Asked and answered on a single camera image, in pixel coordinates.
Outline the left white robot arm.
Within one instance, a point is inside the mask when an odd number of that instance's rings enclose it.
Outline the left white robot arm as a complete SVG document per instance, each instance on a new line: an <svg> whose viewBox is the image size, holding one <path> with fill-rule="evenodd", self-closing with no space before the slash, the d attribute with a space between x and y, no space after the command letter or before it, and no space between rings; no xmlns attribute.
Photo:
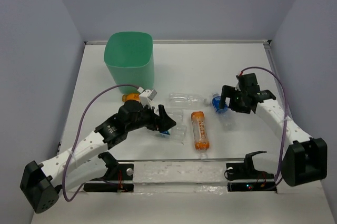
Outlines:
<svg viewBox="0 0 337 224"><path fill-rule="evenodd" d="M140 128L165 132L174 126L176 122L166 113L163 105L154 109L129 100L85 139L76 140L73 148L42 163L28 163L23 171L20 189L34 212L42 213L52 207L59 199L60 191L66 189L66 176L91 163L93 158L103 161L98 167L98 178L113 178L118 172L119 163L109 150L124 141L129 132Z"/></svg>

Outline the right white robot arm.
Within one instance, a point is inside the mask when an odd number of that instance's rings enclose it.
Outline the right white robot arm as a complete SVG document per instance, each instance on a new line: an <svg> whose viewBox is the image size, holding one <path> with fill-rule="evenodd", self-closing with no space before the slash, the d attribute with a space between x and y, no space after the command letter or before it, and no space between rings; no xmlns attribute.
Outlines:
<svg viewBox="0 0 337 224"><path fill-rule="evenodd" d="M243 173L254 178L260 172L281 177L290 187L323 180L327 176L328 146L322 138L313 138L302 130L278 103L270 90L261 90L254 73L241 74L236 86L224 85L220 107L237 113L256 114L281 141L279 157L266 151L246 154Z"/></svg>

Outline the small orange juice bottle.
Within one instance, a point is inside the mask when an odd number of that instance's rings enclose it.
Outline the small orange juice bottle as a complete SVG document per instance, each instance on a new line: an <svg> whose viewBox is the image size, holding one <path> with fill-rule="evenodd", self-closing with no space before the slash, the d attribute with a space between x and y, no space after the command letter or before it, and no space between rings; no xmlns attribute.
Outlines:
<svg viewBox="0 0 337 224"><path fill-rule="evenodd" d="M124 94L122 96L122 101L123 102L126 102L126 101L129 101L129 100L134 100L134 101L140 101L140 98L139 98L139 93L130 93L130 94Z"/></svg>

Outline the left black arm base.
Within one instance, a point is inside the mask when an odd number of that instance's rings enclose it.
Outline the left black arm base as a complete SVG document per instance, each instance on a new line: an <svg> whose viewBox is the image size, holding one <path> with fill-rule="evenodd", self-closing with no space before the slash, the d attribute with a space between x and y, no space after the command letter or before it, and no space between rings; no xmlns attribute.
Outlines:
<svg viewBox="0 0 337 224"><path fill-rule="evenodd" d="M133 192L133 163L120 163L109 152L98 155L98 161L103 161L103 175L84 184L85 192Z"/></svg>

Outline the clear plastic bottle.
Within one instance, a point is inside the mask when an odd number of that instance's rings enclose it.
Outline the clear plastic bottle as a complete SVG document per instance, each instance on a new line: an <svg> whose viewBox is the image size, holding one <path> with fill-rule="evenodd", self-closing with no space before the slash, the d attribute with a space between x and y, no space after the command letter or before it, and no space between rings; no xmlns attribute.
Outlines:
<svg viewBox="0 0 337 224"><path fill-rule="evenodd" d="M199 109L210 105L207 98L199 94L170 93L168 105L180 109Z"/></svg>

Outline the tall orange label bottle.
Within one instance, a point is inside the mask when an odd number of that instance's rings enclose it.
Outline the tall orange label bottle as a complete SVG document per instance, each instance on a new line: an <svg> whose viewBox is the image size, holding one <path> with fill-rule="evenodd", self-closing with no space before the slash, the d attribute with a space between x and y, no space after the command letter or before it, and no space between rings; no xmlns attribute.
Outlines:
<svg viewBox="0 0 337 224"><path fill-rule="evenodd" d="M206 133L204 113L202 111L192 112L191 122L195 150L198 152L200 159L205 160L208 158L207 151L210 147L210 141Z"/></svg>

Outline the blue label water bottle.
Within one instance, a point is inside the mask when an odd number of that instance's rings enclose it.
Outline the blue label water bottle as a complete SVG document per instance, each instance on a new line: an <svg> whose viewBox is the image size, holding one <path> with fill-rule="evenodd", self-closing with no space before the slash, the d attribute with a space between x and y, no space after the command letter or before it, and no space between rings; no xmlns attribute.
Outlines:
<svg viewBox="0 0 337 224"><path fill-rule="evenodd" d="M213 110L215 111L217 119L219 120L223 130L233 131L235 123L232 112L229 110L226 103L223 109L220 108L220 100L221 96L219 93L217 92L212 93L211 105L213 107Z"/></svg>

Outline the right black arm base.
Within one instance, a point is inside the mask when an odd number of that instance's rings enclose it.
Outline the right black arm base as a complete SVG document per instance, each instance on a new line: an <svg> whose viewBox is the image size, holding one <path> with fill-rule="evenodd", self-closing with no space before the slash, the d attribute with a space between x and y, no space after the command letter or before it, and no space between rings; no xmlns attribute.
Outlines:
<svg viewBox="0 0 337 224"><path fill-rule="evenodd" d="M227 190L228 192L277 192L274 181L276 170L276 156L266 151L248 153L242 161L226 164L224 177L227 180Z"/></svg>

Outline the crushed clear blue-label bottle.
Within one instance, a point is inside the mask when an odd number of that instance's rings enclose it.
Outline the crushed clear blue-label bottle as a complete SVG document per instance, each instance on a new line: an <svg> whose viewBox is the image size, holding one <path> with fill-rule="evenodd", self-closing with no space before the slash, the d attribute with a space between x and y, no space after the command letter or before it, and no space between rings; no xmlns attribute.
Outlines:
<svg viewBox="0 0 337 224"><path fill-rule="evenodd" d="M154 132L155 137L164 138L166 140L183 143L187 126L184 124L184 112L182 109L168 108L166 109L168 116L176 122L176 126L172 127L168 131L165 132Z"/></svg>

